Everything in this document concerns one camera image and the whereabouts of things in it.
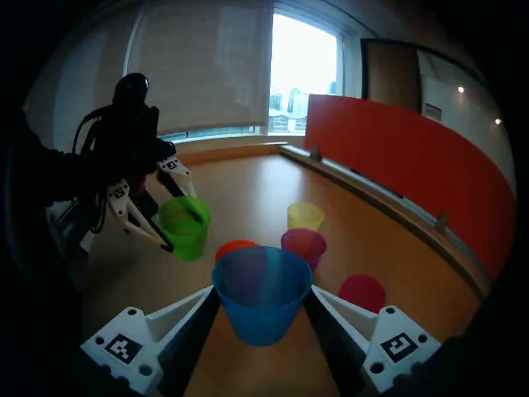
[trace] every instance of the wooden floor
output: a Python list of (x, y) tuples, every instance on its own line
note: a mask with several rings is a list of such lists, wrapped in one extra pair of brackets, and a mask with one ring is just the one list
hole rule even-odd
[[(398, 306), (441, 342), (462, 333), (479, 306), (465, 282), (431, 248), (363, 200), (293, 161), (268, 155), (190, 169), (196, 192), (212, 212), (205, 254), (193, 263), (179, 261), (127, 236), (108, 216), (87, 272), (86, 337), (127, 306), (147, 314), (210, 285), (215, 252), (225, 242), (248, 239), (279, 247), (286, 209), (298, 201), (312, 202), (325, 212), (320, 232), (328, 249), (313, 274), (315, 285), (337, 294), (349, 275), (371, 275), (384, 286), (387, 304)], [(169, 197), (154, 178), (147, 189), (158, 201)], [(187, 394), (277, 392), (337, 393), (305, 312), (300, 311), (278, 345), (256, 349), (236, 339), (221, 309)]]

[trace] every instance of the sky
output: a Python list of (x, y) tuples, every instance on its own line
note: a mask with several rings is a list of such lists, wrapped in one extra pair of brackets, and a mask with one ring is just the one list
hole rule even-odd
[(326, 94), (336, 81), (336, 37), (314, 26), (274, 14), (270, 93)]

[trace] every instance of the green cup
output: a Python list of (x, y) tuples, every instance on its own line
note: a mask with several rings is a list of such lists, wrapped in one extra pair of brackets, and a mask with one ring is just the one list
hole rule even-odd
[(196, 197), (175, 197), (160, 207), (157, 218), (178, 258), (191, 262), (202, 256), (211, 221), (210, 209), (204, 201)]

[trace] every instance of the window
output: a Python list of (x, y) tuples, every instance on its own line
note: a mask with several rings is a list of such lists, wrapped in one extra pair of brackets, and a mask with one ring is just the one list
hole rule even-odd
[(269, 132), (305, 132), (309, 94), (337, 94), (337, 37), (274, 14)]

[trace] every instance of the yellow cup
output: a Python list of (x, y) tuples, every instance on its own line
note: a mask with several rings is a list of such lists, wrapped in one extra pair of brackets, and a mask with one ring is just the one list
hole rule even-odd
[(323, 211), (314, 204), (297, 202), (288, 207), (288, 229), (310, 229), (318, 231), (323, 220)]

